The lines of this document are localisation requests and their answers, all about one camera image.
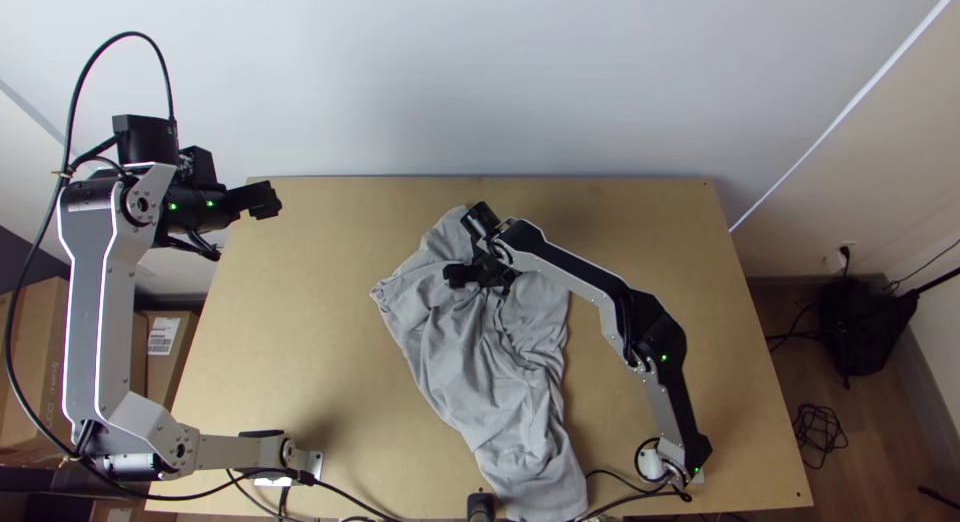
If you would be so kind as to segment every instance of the wrinkled fabric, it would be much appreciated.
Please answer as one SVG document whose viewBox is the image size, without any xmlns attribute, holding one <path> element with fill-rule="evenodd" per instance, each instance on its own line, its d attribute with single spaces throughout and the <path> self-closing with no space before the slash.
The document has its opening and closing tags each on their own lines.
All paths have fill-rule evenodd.
<svg viewBox="0 0 960 522">
<path fill-rule="evenodd" d="M 465 213 L 447 213 L 371 296 L 420 392 L 463 436 L 510 519 L 572 519 L 587 491 L 563 428 L 569 293 L 537 273 L 505 298 L 476 283 L 450 288 L 443 268 L 473 256 Z"/>
</svg>

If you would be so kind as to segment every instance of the robotic arm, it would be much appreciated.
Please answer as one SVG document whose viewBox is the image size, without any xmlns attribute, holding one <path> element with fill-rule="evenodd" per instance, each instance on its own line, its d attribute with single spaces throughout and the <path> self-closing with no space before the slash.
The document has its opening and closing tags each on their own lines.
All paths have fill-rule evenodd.
<svg viewBox="0 0 960 522">
<path fill-rule="evenodd" d="M 78 162 L 116 144 L 118 167 L 68 185 L 57 210 L 71 259 L 63 412 L 79 454 L 118 481 L 224 468 L 277 470 L 257 484 L 289 484 L 291 469 L 319 479 L 322 453 L 297 449 L 283 431 L 208 436 L 130 391 L 134 273 L 143 254 L 172 246 L 217 260 L 202 233 L 227 227 L 244 210 L 257 219 L 276 216 L 282 205 L 269 182 L 233 190 L 219 184 L 208 151 L 179 150 L 173 121 L 121 115 L 113 125 L 114 136 Z"/>
<path fill-rule="evenodd" d="M 470 265 L 450 265 L 444 277 L 453 287 L 469 281 L 502 286 L 525 272 L 537 272 L 597 305 L 604 338 L 640 376 L 660 428 L 655 449 L 640 449 L 637 470 L 651 482 L 670 481 L 683 489 L 702 477 L 712 448 L 697 429 L 683 361 L 683 329 L 656 297 L 635 290 L 619 276 L 548 242 L 540 228 L 513 218 L 501 222 L 486 203 L 461 219 L 474 242 Z"/>
</svg>

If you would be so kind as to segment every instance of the black backpack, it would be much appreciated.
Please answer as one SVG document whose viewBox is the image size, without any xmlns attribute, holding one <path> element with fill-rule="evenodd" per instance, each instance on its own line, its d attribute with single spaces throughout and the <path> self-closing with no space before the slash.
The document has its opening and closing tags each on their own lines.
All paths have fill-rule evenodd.
<svg viewBox="0 0 960 522">
<path fill-rule="evenodd" d="M 917 310 L 919 292 L 897 297 L 866 282 L 841 278 L 820 296 L 820 339 L 833 357 L 844 386 L 850 376 L 879 372 Z"/>
</svg>

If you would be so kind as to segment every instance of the tabletop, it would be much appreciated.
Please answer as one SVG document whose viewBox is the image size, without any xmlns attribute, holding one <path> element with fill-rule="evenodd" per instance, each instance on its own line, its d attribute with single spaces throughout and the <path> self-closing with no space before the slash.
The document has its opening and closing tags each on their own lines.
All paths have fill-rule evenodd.
<svg viewBox="0 0 960 522">
<path fill-rule="evenodd" d="M 484 200 L 556 245 L 654 294 L 687 335 L 684 375 L 713 445 L 706 482 L 610 514 L 747 511 L 812 504 L 796 441 L 713 184 L 699 179 L 305 177 L 271 179 L 280 216 L 236 222 L 173 407 L 204 434 L 284 429 L 324 451 L 323 478 L 405 518 L 463 518 L 490 487 L 459 433 L 417 390 L 369 291 L 451 208 Z M 584 473 L 635 478 L 633 455 L 657 429 L 640 380 L 603 340 L 596 308 L 571 295 L 562 390 Z M 151 492 L 189 494 L 226 480 L 200 471 Z M 248 490 L 254 487 L 246 485 Z M 590 479 L 591 507 L 631 491 Z M 275 506 L 278 491 L 254 492 Z M 364 514 L 296 488 L 291 516 Z M 236 490 L 150 510 L 262 514 Z"/>
</svg>

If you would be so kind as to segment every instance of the barcode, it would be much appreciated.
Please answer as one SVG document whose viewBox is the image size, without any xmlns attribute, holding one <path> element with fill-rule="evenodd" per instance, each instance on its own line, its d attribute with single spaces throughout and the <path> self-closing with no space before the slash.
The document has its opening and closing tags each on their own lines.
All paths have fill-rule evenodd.
<svg viewBox="0 0 960 522">
<path fill-rule="evenodd" d="M 147 353 L 151 355 L 170 355 L 173 339 L 163 335 L 150 335 L 147 342 Z"/>
</svg>

